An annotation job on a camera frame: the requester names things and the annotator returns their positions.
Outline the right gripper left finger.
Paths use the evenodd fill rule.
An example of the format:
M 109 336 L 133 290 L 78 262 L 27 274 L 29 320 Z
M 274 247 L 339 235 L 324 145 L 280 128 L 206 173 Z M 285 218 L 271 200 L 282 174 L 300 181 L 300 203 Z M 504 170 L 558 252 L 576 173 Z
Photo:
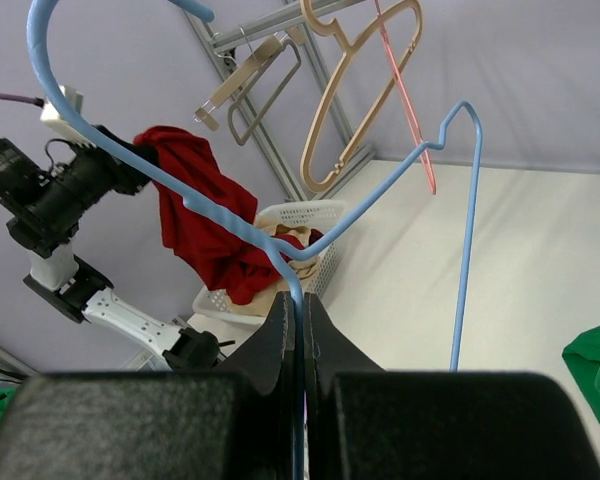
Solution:
M 0 479 L 292 479 L 294 309 L 211 370 L 40 375 L 0 420 Z

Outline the blue wire hanger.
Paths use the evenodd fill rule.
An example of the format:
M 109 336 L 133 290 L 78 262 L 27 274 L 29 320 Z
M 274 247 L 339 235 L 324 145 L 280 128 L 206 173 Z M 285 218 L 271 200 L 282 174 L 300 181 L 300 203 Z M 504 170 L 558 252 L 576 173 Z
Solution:
M 35 75 L 43 87 L 46 96 L 56 107 L 64 119 L 79 133 L 86 137 L 97 147 L 107 151 L 112 156 L 119 158 L 129 166 L 137 169 L 152 180 L 169 188 L 182 197 L 183 205 L 190 211 L 206 217 L 223 227 L 229 233 L 241 240 L 259 248 L 266 253 L 271 264 L 278 273 L 288 282 L 293 300 L 294 313 L 299 316 L 303 312 L 304 295 L 297 276 L 293 273 L 285 257 L 293 260 L 304 260 L 322 251 L 341 236 L 354 224 L 370 207 L 387 192 L 387 190 L 406 172 L 416 158 L 424 150 L 442 150 L 446 144 L 447 129 L 454 117 L 462 110 L 466 110 L 473 121 L 475 128 L 475 151 L 471 171 L 471 182 L 465 226 L 465 236 L 462 251 L 460 281 L 457 296 L 457 306 L 454 320 L 453 340 L 451 344 L 449 370 L 458 370 L 461 341 L 463 333 L 464 312 L 468 289 L 470 257 L 474 233 L 474 221 L 477 203 L 478 179 L 480 172 L 481 150 L 483 145 L 483 129 L 481 121 L 474 107 L 467 101 L 458 102 L 447 114 L 440 125 L 439 139 L 436 142 L 424 141 L 419 144 L 410 155 L 404 159 L 399 167 L 381 183 L 368 197 L 365 198 L 354 210 L 345 216 L 330 232 L 314 246 L 299 250 L 290 244 L 267 236 L 256 229 L 229 209 L 215 203 L 197 190 L 186 185 L 174 176 L 145 161 L 126 147 L 110 139 L 91 124 L 67 102 L 59 89 L 59 84 L 52 72 L 47 49 L 47 32 L 51 15 L 57 3 L 55 1 L 34 1 L 29 8 L 26 24 L 26 40 L 29 59 Z

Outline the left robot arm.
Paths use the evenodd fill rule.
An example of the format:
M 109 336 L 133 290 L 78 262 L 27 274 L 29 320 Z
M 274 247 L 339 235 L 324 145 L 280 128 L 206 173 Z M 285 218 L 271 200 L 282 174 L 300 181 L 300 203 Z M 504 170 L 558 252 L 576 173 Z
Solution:
M 29 256 L 24 283 L 76 322 L 103 326 L 142 347 L 158 369 L 211 369 L 225 360 L 224 343 L 208 331 L 158 320 L 123 301 L 113 283 L 75 255 L 72 240 L 84 213 L 106 194 L 133 196 L 143 173 L 95 146 L 70 146 L 74 156 L 44 170 L 0 138 L 0 203 L 6 227 Z

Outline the aluminium frame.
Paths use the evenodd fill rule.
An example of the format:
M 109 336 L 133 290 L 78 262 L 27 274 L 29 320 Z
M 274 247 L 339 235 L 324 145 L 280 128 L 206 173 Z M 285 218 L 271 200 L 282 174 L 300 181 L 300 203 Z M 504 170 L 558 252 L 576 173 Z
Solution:
M 281 38 L 288 28 L 299 27 L 306 36 L 306 42 L 299 47 L 302 65 L 245 145 L 255 145 L 258 148 L 286 200 L 305 201 L 333 197 L 375 158 L 376 151 L 371 144 L 365 142 L 359 154 L 354 157 L 353 167 L 327 192 L 313 193 L 302 181 L 300 159 L 305 136 L 330 71 L 316 35 L 305 23 L 299 2 L 236 1 L 231 7 L 233 11 L 226 23 L 205 23 L 190 13 L 184 15 L 219 78 L 218 85 L 203 95 L 196 110 L 266 38 L 270 35 Z M 287 50 L 264 74 L 234 114 L 235 126 L 239 133 L 244 132 L 269 98 L 273 88 L 280 83 L 294 63 L 293 52 Z M 230 98 L 213 112 L 213 117 L 220 124 L 216 131 L 229 134 L 234 141 L 227 126 L 227 107 L 232 102 L 233 99 Z

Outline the green t shirt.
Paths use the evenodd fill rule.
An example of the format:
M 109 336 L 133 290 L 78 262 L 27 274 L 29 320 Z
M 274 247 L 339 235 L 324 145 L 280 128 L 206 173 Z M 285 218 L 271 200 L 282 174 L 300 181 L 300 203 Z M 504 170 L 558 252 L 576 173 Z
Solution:
M 562 359 L 600 424 L 600 325 L 565 346 Z

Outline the red t shirt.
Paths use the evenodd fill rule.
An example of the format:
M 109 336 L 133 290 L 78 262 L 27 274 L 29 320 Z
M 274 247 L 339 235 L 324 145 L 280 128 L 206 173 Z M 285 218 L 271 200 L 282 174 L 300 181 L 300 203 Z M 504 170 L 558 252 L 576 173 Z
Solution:
M 222 290 L 229 308 L 244 315 L 264 314 L 276 293 L 289 288 L 262 249 L 230 233 L 219 213 L 237 216 L 264 234 L 301 250 L 322 233 L 306 225 L 290 226 L 259 217 L 258 200 L 224 175 L 210 143 L 184 129 L 154 126 L 133 144 L 157 154 L 157 166 L 188 186 L 180 195 L 157 182 L 163 245 L 187 263 L 212 290 Z M 209 218 L 211 211 L 217 214 Z

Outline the beige wooden hanger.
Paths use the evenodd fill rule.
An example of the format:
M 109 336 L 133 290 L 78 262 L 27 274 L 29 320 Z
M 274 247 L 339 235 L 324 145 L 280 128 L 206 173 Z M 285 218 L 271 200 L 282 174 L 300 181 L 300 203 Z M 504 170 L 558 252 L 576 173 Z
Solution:
M 388 101 L 401 103 L 383 47 L 380 21 L 384 21 L 403 78 L 407 62 L 421 39 L 423 13 L 418 1 L 394 1 L 391 4 L 373 1 L 369 7 L 354 9 L 370 22 L 357 34 L 350 35 L 340 23 L 341 15 L 322 21 L 310 1 L 302 1 L 300 7 L 310 31 L 333 39 L 340 50 L 340 58 L 324 87 L 300 159 L 302 181 L 311 192 L 321 194 L 333 189 L 353 167 L 354 157 L 364 146 Z M 335 111 L 339 101 L 343 103 L 352 132 L 344 140 L 342 151 L 332 160 L 334 165 L 329 171 L 321 171 L 315 176 L 314 167 L 323 167 L 327 161 L 317 149 L 328 116 Z

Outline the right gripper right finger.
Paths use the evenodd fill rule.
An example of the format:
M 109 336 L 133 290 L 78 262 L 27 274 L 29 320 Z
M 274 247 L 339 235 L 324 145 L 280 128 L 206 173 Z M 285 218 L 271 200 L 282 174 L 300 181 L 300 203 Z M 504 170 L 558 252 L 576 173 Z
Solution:
M 530 372 L 386 371 L 303 306 L 314 479 L 600 479 L 566 392 Z

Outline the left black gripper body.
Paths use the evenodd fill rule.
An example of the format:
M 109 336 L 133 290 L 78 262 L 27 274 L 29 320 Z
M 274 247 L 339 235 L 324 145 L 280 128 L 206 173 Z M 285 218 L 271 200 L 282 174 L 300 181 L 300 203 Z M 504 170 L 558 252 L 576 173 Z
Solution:
M 134 196 L 149 183 L 147 175 L 96 146 L 69 143 L 75 154 L 67 167 L 67 207 L 88 210 L 110 191 Z

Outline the pink wire hanger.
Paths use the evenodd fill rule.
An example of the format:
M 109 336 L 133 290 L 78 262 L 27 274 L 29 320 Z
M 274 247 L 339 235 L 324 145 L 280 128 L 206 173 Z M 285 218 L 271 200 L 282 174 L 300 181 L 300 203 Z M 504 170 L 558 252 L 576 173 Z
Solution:
M 389 34 L 387 32 L 387 29 L 385 27 L 383 20 L 380 21 L 379 31 L 380 31 L 380 34 L 382 37 L 383 47 L 385 50 L 387 61 L 390 65 L 392 73 L 393 73 L 394 83 L 399 92 L 399 97 L 400 97 L 400 100 L 402 103 L 402 107 L 404 110 L 406 120 L 409 125 L 409 129 L 410 129 L 412 138 L 414 140 L 414 143 L 416 145 L 419 145 L 424 141 L 421 127 L 420 127 L 417 115 L 415 113 L 413 104 L 411 102 L 409 93 L 405 87 L 401 71 L 398 67 L 398 63 L 396 61 L 393 49 L 391 47 Z M 421 165 L 423 166 L 423 169 L 424 169 L 426 177 L 427 177 L 427 181 L 429 184 L 429 190 L 432 195 L 435 195 L 437 193 L 436 178 L 435 178 L 431 158 L 430 158 L 429 152 L 427 150 L 424 150 L 422 152 L 422 154 L 420 155 L 420 162 L 421 162 Z

